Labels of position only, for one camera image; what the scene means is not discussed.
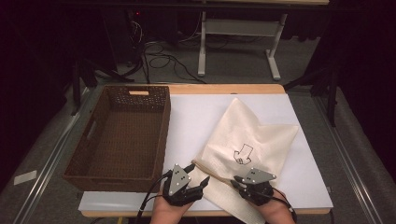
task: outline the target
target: gray carpet floor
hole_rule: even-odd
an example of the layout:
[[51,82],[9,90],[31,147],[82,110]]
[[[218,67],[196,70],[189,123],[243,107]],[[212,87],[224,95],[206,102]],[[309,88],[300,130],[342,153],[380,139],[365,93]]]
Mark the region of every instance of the gray carpet floor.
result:
[[[281,40],[276,52],[276,62],[282,79],[272,80],[265,61],[265,38],[233,37],[225,44],[221,38],[208,40],[206,75],[199,77],[206,83],[279,83],[286,84],[300,77],[309,63],[318,43],[299,42],[297,39]],[[164,43],[147,49],[151,83],[197,83],[190,80],[185,68],[167,58],[153,57],[149,53],[174,55],[195,76],[197,73],[198,46],[195,41],[177,47]],[[128,67],[120,64],[119,72]],[[138,83],[145,83],[143,72],[132,75]],[[37,170],[37,178],[19,185],[10,180],[0,196],[0,223],[90,223],[78,211],[81,192],[62,179],[65,166],[81,136],[89,111],[102,84],[114,80],[98,78],[100,85],[83,95],[83,107],[77,117],[73,110],[72,92],[64,108],[51,120],[14,176]],[[334,204],[335,223],[394,223],[396,220],[396,186],[375,155],[359,122],[350,111],[342,92],[337,92],[335,108],[336,127],[331,127],[325,114],[326,98],[311,97],[309,86],[288,91],[293,108],[303,127],[323,180],[329,188]],[[63,136],[68,125],[71,132]],[[98,223],[117,223],[116,218],[105,218]],[[184,218],[181,223],[240,223],[232,217]],[[331,216],[299,216],[298,223],[331,223]]]

